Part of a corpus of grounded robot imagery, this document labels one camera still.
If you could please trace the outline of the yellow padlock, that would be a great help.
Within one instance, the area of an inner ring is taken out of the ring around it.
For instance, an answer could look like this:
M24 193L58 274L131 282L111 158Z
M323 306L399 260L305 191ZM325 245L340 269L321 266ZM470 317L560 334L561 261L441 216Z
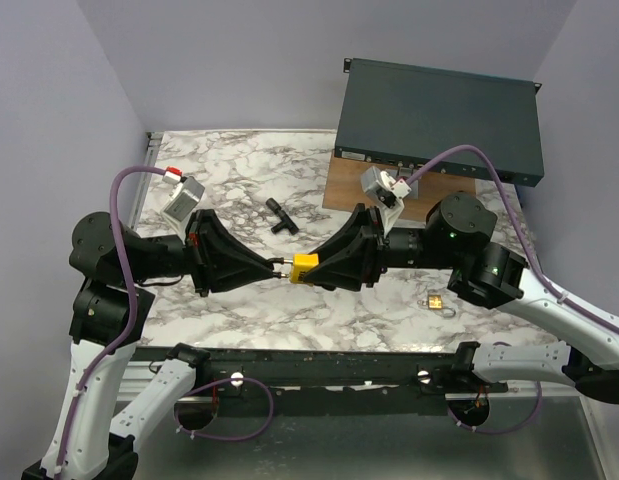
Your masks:
M272 265L287 265L289 271L274 271L276 278L288 279L292 284L310 285L306 280L307 274L319 265L319 256L313 254L294 254L292 258L274 257L270 259Z

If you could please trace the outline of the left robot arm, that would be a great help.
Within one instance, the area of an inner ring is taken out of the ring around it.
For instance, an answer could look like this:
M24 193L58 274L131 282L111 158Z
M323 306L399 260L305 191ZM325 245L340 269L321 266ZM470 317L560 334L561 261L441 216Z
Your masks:
M188 395L217 394L224 379L211 354L179 343L158 373L121 413L123 375L155 296L149 280L190 277L202 296L278 277L274 261L238 242L211 210L188 220L183 237L143 238L112 213L86 215L72 233L70 265L84 281L69 329L69 383L51 444L25 479L129 479L141 445L160 419Z

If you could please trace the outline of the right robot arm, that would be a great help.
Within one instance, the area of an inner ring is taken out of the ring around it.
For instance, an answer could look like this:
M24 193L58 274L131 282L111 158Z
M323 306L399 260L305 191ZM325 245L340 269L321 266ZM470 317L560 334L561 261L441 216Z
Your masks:
M557 340L527 347L463 342L450 365L431 373L431 385L469 392L507 380L544 381L619 404L619 318L538 279L528 260L492 241L496 221L464 192L438 202L422 228L388 228L378 208L359 204L299 278L358 291L393 268L447 270L447 287L461 300L514 315Z

